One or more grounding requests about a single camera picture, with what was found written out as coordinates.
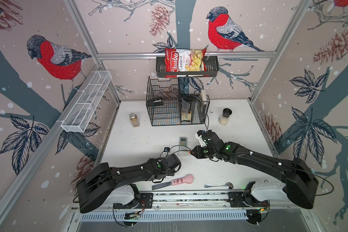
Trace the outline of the white remote control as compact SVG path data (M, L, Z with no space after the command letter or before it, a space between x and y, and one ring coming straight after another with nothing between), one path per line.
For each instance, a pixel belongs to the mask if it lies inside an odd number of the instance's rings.
M186 156L190 149L187 147L188 138L187 137L180 137L179 138L179 156Z

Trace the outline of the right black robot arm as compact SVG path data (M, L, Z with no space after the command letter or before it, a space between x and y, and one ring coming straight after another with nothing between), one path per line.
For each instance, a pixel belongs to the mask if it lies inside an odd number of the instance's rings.
M292 203L304 209L313 208L319 182L302 159L274 158L234 142L224 143L211 130L199 130L195 137L200 143L190 152L195 158L217 158L268 174L285 184L282 192Z

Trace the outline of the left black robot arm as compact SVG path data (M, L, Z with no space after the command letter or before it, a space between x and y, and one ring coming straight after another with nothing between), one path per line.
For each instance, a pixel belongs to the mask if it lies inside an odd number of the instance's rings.
M175 154L166 158L150 158L147 162L130 167L109 167L101 163L76 184L80 212L89 213L100 207L113 190L140 181L163 180L173 177L181 161Z

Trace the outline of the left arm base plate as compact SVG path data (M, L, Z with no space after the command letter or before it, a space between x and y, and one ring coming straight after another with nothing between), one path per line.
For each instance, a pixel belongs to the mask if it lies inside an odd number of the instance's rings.
M113 204L114 209L151 209L153 204L153 193L140 193L126 205Z

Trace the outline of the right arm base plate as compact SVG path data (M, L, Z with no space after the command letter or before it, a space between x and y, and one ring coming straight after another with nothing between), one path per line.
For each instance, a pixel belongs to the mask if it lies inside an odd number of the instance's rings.
M269 208L269 201L259 201L249 193L243 193L241 191L228 192L228 202L233 208L244 208L244 207L261 207Z

